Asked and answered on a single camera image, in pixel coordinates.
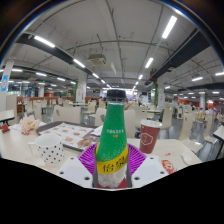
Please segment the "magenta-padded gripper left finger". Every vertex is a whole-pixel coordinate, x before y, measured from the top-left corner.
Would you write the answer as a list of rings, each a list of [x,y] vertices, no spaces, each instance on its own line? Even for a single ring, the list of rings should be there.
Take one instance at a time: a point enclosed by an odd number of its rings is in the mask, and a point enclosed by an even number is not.
[[[69,157],[56,175],[84,188],[96,188],[98,174],[95,149],[96,144],[93,144],[77,157]]]

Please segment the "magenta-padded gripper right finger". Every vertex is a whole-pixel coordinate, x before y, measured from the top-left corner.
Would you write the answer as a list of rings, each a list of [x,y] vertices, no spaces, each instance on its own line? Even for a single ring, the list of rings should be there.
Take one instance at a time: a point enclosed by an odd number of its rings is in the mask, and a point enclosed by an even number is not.
[[[158,156],[146,155],[129,144],[129,155],[126,171],[128,188],[140,188],[168,175]]]

